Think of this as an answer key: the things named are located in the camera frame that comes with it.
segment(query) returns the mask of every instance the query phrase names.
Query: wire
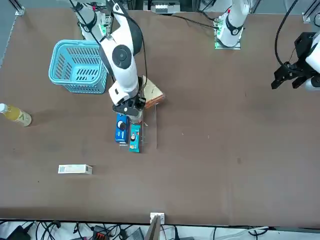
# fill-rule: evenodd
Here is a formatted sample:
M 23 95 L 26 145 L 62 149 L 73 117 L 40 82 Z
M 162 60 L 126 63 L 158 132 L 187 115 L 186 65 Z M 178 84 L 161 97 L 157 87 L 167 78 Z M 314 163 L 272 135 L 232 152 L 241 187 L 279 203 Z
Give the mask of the wire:
M 204 11 L 199 10 L 199 13 L 203 14 L 205 16 L 206 19 L 210 20 L 210 21 L 214 21 L 216 20 L 215 17 L 209 17 Z
M 41 222 L 38 223 L 38 225 L 36 226 L 36 229 L 35 229 L 35 240 L 38 240 L 38 229 L 39 229 L 40 223 Z
M 89 226 L 89 224 L 88 224 L 88 223 L 85 223 L 85 225 L 86 225 L 88 228 L 90 228 L 90 230 L 91 230 L 92 232 L 95 230 L 95 227 L 93 227 L 93 226 Z
M 21 227 L 23 227 L 26 223 L 29 223 L 29 222 L 35 222 L 35 221 L 26 221 L 24 224 L 21 225 Z
M 232 5 L 225 10 L 225 13 L 226 13 L 231 7 L 232 7 Z
M 80 14 L 80 12 L 78 11 L 78 9 L 75 7 L 74 3 L 72 2 L 72 0 L 69 0 L 69 2 L 71 3 L 73 9 L 76 11 L 76 13 L 79 15 L 79 17 L 81 18 L 81 20 L 83 21 L 84 25 L 87 25 L 85 19 L 82 17 L 82 15 Z M 95 35 L 92 33 L 91 29 L 89 30 L 89 32 L 91 33 L 92 37 L 94 38 L 94 40 L 96 41 L 96 43 L 98 45 L 100 45 L 100 42 L 96 39 Z
M 166 232 L 165 232 L 164 226 L 161 225 L 161 228 L 162 228 L 162 231 L 163 231 L 163 234 L 164 234 L 164 239 L 167 240 L 167 236 L 166 236 Z
M 207 9 L 207 7 L 209 7 L 210 4 L 212 4 L 212 6 L 216 3 L 217 0 L 211 0 L 205 7 L 204 9 L 202 9 L 201 11 L 203 12 L 204 10 Z
M 316 15 L 314 15 L 314 18 L 313 18 L 313 23 L 314 25 L 316 25 L 318 28 L 320 28 L 320 25 L 316 24 L 316 17 L 320 14 L 320 12 L 318 12 Z
M 101 230 L 101 231 L 98 231 L 98 232 L 96 232 L 96 234 L 98 234 L 98 233 L 102 233 L 102 232 L 107 232 L 107 230 L 109 230 L 109 229 L 111 229 L 111 231 L 115 228 L 115 227 L 117 227 L 117 226 L 120 226 L 120 225 L 113 225 L 113 226 L 109 226 L 108 228 L 106 228 L 106 226 L 105 226 L 105 224 L 103 224 L 103 227 L 104 227 L 104 230 Z
M 212 240 L 215 240 L 217 227 L 214 228 Z
M 294 51 L 296 50 L 296 47 L 294 47 L 294 49 L 292 50 L 292 53 L 291 53 L 291 56 L 290 56 L 290 58 L 289 58 L 289 60 L 288 60 L 288 62 L 290 62 L 290 60 L 291 60 L 291 58 L 292 58 L 292 56 L 293 56 L 293 54 L 294 54 Z
M 132 227 L 133 225 L 129 225 L 126 228 L 124 228 L 123 230 L 127 230 L 128 228 Z M 115 240 L 117 237 L 119 237 L 120 233 L 118 235 L 116 235 L 114 238 L 112 238 L 112 240 Z
M 41 222 L 41 225 L 42 227 L 44 228 L 44 232 L 42 234 L 42 237 L 41 237 L 41 240 L 44 240 L 45 239 L 45 236 L 46 236 L 46 233 L 48 232 L 49 233 L 49 237 L 51 240 L 55 240 L 55 238 L 51 235 L 51 232 L 49 231 L 49 228 L 53 225 L 55 226 L 55 224 L 53 222 L 51 222 L 49 225 L 47 225 L 46 222 Z
M 189 18 L 185 18 L 185 17 L 183 17 L 183 16 L 171 15 L 171 17 L 176 17 L 176 18 L 179 18 L 179 19 L 184 19 L 184 20 L 186 20 L 186 21 L 190 21 L 190 22 L 192 22 L 192 23 L 198 24 L 198 25 L 203 26 L 203 27 L 207 27 L 207 28 L 219 30 L 219 28 L 218 28 L 217 26 L 210 26 L 210 25 L 207 25 L 207 24 L 198 22 L 198 21 L 191 20 L 191 19 L 189 19 Z
M 145 86 L 147 85 L 147 81 L 148 81 L 148 68 L 147 68 L 145 39 L 144 39 L 144 35 L 142 33 L 142 30 L 141 30 L 140 26 L 138 25 L 138 23 L 134 19 L 132 19 L 127 14 L 122 14 L 122 13 L 114 12 L 114 11 L 112 11 L 112 12 L 113 12 L 113 14 L 117 14 L 117 15 L 120 15 L 120 16 L 123 16 L 123 17 L 129 19 L 131 22 L 133 22 L 137 26 L 137 28 L 139 29 L 139 31 L 141 33 L 142 44 L 143 44 L 144 67 L 145 67 L 145 83 L 144 83 L 143 87 L 140 89 L 140 91 L 138 91 L 138 93 L 134 97 L 128 99 L 128 100 L 130 100 L 130 99 L 134 99 L 139 94 L 139 92 L 144 90 Z
M 80 230 L 79 230 L 79 223 L 77 222 L 76 223 L 76 230 L 77 230 L 77 232 L 78 232 L 78 234 L 79 234 L 79 236 L 80 236 L 80 239 L 84 239 L 82 236 L 81 236 L 81 233 L 80 233 Z
M 116 225 L 116 226 L 114 226 L 112 229 L 110 229 L 110 232 L 109 232 L 109 237 L 110 237 L 110 238 L 113 238 L 113 237 L 117 234 L 118 227 L 120 227 L 120 226 L 119 226 L 119 225 Z
M 256 228 L 252 228 L 252 229 L 245 229 L 243 231 L 239 231 L 237 233 L 234 234 L 229 234 L 229 235 L 225 235 L 225 236 L 219 236 L 217 237 L 215 240 L 223 240 L 223 239 L 229 239 L 229 238 L 234 238 L 234 237 L 238 237 L 241 236 L 249 231 L 255 231 L 255 230 L 265 230 L 268 229 L 268 226 L 261 226 L 261 227 L 256 227 Z
M 296 3 L 299 0 L 294 0 L 294 2 L 292 3 L 291 7 L 289 8 L 289 10 L 286 12 L 284 18 L 282 19 L 282 22 L 280 23 L 280 26 L 278 28 L 278 30 L 276 31 L 276 35 L 275 35 L 275 41 L 274 41 L 274 53 L 275 53 L 275 57 L 277 59 L 277 61 L 279 62 L 279 64 L 286 69 L 289 73 L 295 73 L 295 74 L 299 74 L 301 73 L 300 71 L 296 71 L 293 69 L 288 68 L 286 65 L 284 65 L 284 63 L 280 60 L 279 55 L 278 55 L 278 37 L 279 37 L 279 33 L 287 19 L 287 17 L 289 16 L 290 12 L 292 11 L 292 9 L 294 8 L 294 6 L 296 5 Z
M 263 230 L 262 232 L 259 232 L 259 233 L 257 233 L 256 230 L 254 230 L 254 233 L 251 233 L 250 231 L 248 231 L 248 233 L 251 236 L 257 237 L 257 239 L 258 239 L 258 236 L 261 236 L 261 235 L 265 234 L 266 232 L 268 232 L 268 230 L 269 230 L 269 228 L 267 228 L 267 229 L 265 229 L 265 230 Z
M 49 240 L 50 235 L 51 235 L 51 232 L 52 232 L 52 230 L 54 229 L 55 226 L 56 226 L 56 225 L 53 225 L 53 226 L 52 226 L 52 228 L 51 228 L 51 230 L 50 230 L 50 232 L 49 232 L 49 236 L 48 236 L 47 240 Z

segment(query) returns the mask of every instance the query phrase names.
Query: white cardboard box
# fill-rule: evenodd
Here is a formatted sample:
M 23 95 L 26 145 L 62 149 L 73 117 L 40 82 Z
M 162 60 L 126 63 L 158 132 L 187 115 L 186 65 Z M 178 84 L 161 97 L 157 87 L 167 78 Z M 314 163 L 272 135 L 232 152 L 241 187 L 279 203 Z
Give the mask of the white cardboard box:
M 92 174 L 92 166 L 87 164 L 59 165 L 58 174 Z

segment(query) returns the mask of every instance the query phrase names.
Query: clear acrylic stand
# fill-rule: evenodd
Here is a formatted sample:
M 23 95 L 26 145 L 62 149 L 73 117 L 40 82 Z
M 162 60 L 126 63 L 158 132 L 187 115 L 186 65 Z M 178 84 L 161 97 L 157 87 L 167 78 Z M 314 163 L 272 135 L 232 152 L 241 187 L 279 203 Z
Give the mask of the clear acrylic stand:
M 157 149 L 157 104 L 143 110 L 140 126 L 140 153 Z M 119 144 L 120 150 L 129 152 L 129 144 L 129 142 L 128 144 Z

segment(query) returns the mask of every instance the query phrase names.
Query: blue box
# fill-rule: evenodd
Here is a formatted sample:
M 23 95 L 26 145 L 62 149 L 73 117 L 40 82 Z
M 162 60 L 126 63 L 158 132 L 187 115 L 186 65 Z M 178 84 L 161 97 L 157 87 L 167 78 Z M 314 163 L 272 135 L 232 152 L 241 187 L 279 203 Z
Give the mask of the blue box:
M 139 153 L 140 125 L 131 124 L 129 152 Z
M 128 117 L 119 113 L 116 114 L 115 142 L 128 143 Z

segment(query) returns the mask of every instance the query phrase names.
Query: plastic bottle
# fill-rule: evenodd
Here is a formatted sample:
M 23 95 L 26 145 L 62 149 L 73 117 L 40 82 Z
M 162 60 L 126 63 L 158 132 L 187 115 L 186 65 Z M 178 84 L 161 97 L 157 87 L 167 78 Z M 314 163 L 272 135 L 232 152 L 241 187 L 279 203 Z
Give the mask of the plastic bottle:
M 30 125 L 32 118 L 25 111 L 11 105 L 0 103 L 0 113 L 2 113 L 7 119 L 19 123 L 24 127 Z

